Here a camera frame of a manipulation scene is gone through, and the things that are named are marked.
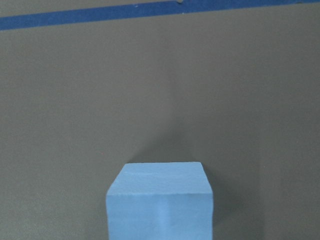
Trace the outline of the blue foam block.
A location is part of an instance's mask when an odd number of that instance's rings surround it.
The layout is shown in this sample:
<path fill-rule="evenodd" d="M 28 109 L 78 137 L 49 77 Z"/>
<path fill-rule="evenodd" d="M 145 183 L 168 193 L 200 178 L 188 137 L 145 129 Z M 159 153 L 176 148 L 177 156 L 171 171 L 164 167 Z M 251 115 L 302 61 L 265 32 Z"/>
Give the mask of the blue foam block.
<path fill-rule="evenodd" d="M 111 240 L 211 240 L 214 195 L 200 162 L 127 163 L 106 193 Z"/>

